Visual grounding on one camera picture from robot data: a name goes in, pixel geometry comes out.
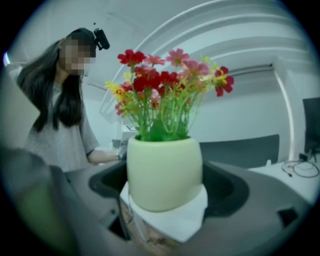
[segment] yellow flower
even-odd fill
[[[118,102],[121,102],[125,97],[126,91],[121,86],[118,86],[116,82],[112,83],[111,81],[108,81],[105,83],[105,87],[108,88],[113,95],[115,95]]]
[[[116,82],[106,81],[104,87],[109,88],[109,87],[116,87],[116,86],[118,86]]]
[[[124,73],[123,74],[123,78],[126,82],[131,82],[131,78],[132,78],[132,73],[128,72],[128,73]]]
[[[202,61],[202,62],[206,62],[208,65],[210,65],[210,57],[204,57],[204,56],[201,54],[201,61]]]
[[[202,87],[202,89],[200,90],[200,93],[205,94],[208,91],[207,87],[204,86]]]
[[[216,62],[215,62],[214,65],[213,65],[213,69],[214,69],[214,70],[218,70],[218,69],[219,69],[218,64],[217,64]]]
[[[226,78],[227,78],[226,74],[221,75],[219,77],[213,77],[212,82],[217,86],[225,86],[227,84]]]

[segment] white ceramic pot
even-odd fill
[[[149,142],[128,141],[130,194],[141,208],[163,212],[195,198],[202,187],[202,155],[193,138]]]

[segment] black border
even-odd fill
[[[5,0],[3,3],[1,3],[1,54],[8,50],[22,25],[42,2],[42,0],[21,2]],[[319,8],[317,7],[317,1],[283,0],[283,2],[300,21],[319,53]],[[40,242],[40,240],[38,240],[24,226],[10,200],[5,194],[3,186],[1,186],[1,202],[1,216],[3,223],[1,231],[4,234],[1,245],[2,249],[7,249],[11,254],[29,252],[36,253],[36,255],[54,255],[52,251],[45,247],[45,245],[43,245],[43,243]],[[304,254],[313,254],[319,250],[317,230],[314,230],[314,227],[319,226],[319,209],[320,207],[318,200],[304,223],[299,227],[298,231],[293,234],[293,236],[274,255],[285,255],[290,253],[296,254],[299,249],[303,249]]]

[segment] black monitor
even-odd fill
[[[303,100],[305,113],[304,152],[320,151],[320,97]]]

